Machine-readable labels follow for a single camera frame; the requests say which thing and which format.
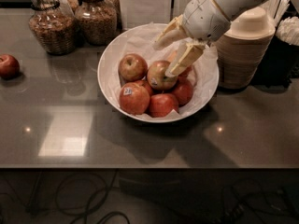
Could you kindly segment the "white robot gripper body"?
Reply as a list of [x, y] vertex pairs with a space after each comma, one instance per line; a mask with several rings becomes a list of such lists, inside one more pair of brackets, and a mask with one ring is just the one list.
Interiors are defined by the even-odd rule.
[[198, 40], [217, 41], [230, 25], [215, 0], [191, 0], [182, 14], [187, 36]]

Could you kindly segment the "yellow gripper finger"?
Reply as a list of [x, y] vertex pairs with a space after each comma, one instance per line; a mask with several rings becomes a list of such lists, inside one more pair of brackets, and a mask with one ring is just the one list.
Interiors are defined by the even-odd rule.
[[167, 77], [177, 77], [196, 62], [204, 53], [206, 42], [198, 40], [183, 40], [176, 50], [167, 57], [170, 65], [165, 71]]
[[172, 43], [187, 37], [186, 31], [182, 25], [183, 16], [179, 15], [171, 20], [166, 27], [156, 37], [153, 48], [162, 50]]

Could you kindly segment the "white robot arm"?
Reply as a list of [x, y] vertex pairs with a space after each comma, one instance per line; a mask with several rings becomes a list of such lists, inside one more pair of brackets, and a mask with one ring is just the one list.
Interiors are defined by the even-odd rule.
[[[231, 26], [231, 22], [243, 12], [268, 0], [191, 0], [184, 12], [171, 20], [156, 38], [153, 47], [164, 49], [172, 43], [189, 37], [183, 43], [177, 57], [165, 71], [167, 77], [183, 73], [202, 54], [206, 44], [217, 41]], [[299, 12], [299, 0], [291, 0]]]

